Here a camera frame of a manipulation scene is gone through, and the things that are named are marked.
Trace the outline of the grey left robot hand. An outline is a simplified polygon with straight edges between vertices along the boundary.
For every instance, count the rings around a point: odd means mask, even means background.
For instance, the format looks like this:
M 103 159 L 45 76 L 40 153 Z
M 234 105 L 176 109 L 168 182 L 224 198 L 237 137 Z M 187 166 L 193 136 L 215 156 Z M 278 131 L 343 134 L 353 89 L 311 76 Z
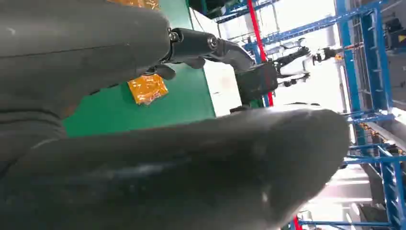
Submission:
M 286 105 L 68 138 L 83 97 L 167 63 L 252 66 L 238 45 L 106 0 L 0 3 L 3 230 L 274 230 L 336 173 L 344 116 Z

